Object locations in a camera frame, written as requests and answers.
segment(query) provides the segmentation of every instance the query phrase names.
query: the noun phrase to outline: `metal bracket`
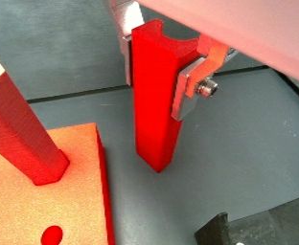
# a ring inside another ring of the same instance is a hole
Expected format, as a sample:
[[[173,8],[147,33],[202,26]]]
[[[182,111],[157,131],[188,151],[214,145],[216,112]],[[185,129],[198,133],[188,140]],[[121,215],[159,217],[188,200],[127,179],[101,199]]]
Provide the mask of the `metal bracket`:
[[[105,0],[105,5],[114,20],[121,50],[126,58],[127,84],[133,86],[133,29],[145,24],[141,7],[138,2],[131,0]]]
[[[200,95],[210,98],[218,90],[218,84],[212,79],[217,70],[229,62],[238,51],[210,38],[201,35],[198,48],[205,57],[197,59],[180,73],[177,79],[177,90],[172,109],[172,117],[182,121],[196,109]]]

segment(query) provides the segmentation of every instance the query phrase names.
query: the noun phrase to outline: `red block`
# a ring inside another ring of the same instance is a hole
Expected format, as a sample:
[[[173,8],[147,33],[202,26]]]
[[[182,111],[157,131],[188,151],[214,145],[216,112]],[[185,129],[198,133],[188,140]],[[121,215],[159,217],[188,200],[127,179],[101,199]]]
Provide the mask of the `red block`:
[[[48,133],[71,159],[61,182],[35,186],[0,155],[0,245],[114,245],[98,127],[89,123]]]
[[[163,35],[163,21],[134,29],[134,86],[137,152],[161,172],[172,162],[182,122],[172,118],[180,70],[200,56],[198,40]]]
[[[58,182],[70,165],[2,64],[0,154],[38,186]]]

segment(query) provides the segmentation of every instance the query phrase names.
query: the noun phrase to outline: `red peg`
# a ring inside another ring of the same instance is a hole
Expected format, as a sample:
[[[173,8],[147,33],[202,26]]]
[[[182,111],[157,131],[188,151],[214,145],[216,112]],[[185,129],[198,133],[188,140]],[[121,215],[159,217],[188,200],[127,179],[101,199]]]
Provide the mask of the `red peg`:
[[[2,64],[0,154],[38,186],[58,182],[70,165]]]
[[[163,35],[163,21],[134,29],[137,152],[161,172],[172,162],[182,122],[172,118],[180,70],[200,56],[198,40]]]

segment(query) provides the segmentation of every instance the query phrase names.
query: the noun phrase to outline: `red rectangular block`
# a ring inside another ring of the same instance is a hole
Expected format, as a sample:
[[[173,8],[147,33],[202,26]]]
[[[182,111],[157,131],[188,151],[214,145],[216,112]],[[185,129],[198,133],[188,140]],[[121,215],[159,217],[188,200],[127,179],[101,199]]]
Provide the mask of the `red rectangular block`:
[[[163,21],[134,29],[137,152],[161,172],[173,159],[182,122],[172,117],[180,70],[200,56],[198,40],[163,35]]]

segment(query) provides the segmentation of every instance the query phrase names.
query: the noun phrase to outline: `gray table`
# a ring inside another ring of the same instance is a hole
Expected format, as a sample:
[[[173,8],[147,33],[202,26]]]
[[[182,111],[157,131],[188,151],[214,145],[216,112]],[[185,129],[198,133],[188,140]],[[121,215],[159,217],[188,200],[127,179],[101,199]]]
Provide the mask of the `gray table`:
[[[270,69],[217,81],[221,91],[185,120],[161,174],[135,154],[131,88],[32,103],[47,128],[99,125],[117,244],[196,245],[220,212],[234,220],[299,197],[299,97]]]

